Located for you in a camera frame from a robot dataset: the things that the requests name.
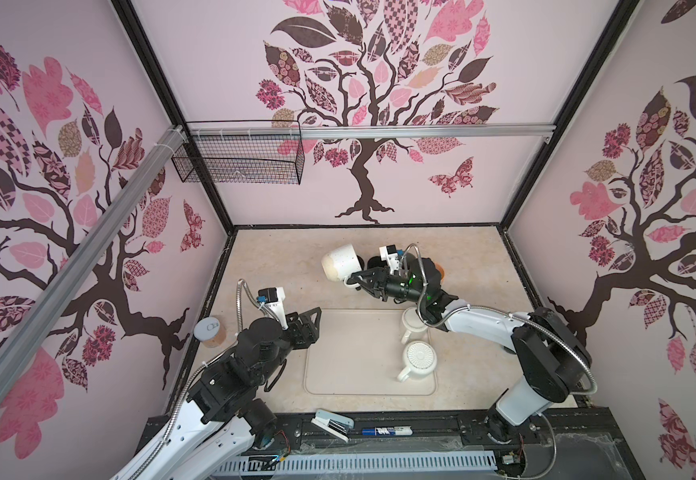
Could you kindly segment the black mug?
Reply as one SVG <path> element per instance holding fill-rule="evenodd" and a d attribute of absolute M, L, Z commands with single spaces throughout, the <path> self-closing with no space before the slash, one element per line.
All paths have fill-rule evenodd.
<path fill-rule="evenodd" d="M 373 256 L 367 261 L 367 268 L 368 269 L 384 267 L 384 266 L 385 266 L 385 261 L 382 260 L 380 256 Z"/>

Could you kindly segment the cream mug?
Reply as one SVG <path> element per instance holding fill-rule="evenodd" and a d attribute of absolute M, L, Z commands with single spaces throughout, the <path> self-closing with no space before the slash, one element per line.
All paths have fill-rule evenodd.
<path fill-rule="evenodd" d="M 321 258 L 321 266 L 327 279 L 351 288 L 349 277 L 365 266 L 364 260 L 356 253 L 352 244 L 338 247 Z"/>

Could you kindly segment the peach orange mug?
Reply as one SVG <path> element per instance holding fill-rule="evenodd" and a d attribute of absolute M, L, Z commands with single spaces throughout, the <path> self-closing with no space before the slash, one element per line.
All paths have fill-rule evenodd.
<path fill-rule="evenodd" d="M 446 276 L 444 268 L 436 262 L 434 262 L 434 266 L 435 266 L 435 269 L 437 270 L 437 272 L 439 273 L 441 279 L 443 280 Z"/>

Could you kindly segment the white ribbed mug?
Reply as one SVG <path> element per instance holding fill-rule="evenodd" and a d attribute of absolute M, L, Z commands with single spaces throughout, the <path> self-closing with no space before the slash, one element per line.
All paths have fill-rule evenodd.
<path fill-rule="evenodd" d="M 438 358 L 427 342 L 416 340 L 408 343 L 402 353 L 403 369 L 397 375 L 399 382 L 419 380 L 430 376 L 436 369 Z"/>

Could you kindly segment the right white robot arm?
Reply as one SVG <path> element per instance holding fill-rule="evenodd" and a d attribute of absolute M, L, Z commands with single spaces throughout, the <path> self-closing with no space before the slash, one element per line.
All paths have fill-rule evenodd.
<path fill-rule="evenodd" d="M 387 267 L 375 267 L 349 274 L 344 283 L 382 301 L 412 303 L 428 328 L 472 335 L 516 355 L 521 377 L 499 396 L 484 420 L 493 442 L 507 444 L 530 417 L 571 395 L 596 391 L 590 354 L 555 312 L 545 307 L 505 312 L 477 306 L 447 293 L 440 280 L 435 270 L 392 274 Z"/>

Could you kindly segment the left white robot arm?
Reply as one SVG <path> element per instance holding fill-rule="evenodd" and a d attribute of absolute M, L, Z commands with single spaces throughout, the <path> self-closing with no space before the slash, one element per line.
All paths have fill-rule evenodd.
<path fill-rule="evenodd" d="M 254 320 L 200 369 L 167 424 L 113 477 L 207 479 L 229 459 L 269 445 L 277 418 L 258 390 L 276 384 L 292 351 L 318 341 L 321 316 L 316 307 L 282 322 Z"/>

